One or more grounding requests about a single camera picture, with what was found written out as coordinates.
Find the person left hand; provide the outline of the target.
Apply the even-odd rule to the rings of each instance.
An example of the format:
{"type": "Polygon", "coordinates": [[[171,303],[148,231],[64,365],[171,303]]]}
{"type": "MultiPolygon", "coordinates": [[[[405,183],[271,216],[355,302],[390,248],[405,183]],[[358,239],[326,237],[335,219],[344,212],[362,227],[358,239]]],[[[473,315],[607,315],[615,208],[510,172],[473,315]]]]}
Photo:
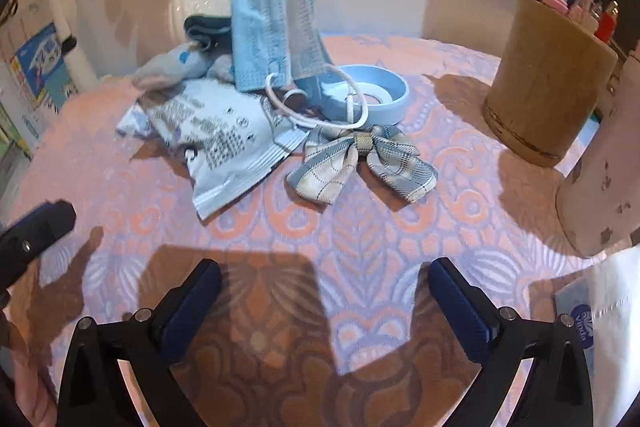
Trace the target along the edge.
{"type": "Polygon", "coordinates": [[[11,357],[14,362],[15,399],[21,412],[32,426],[54,427],[58,408],[21,337],[12,340],[11,357]]]}

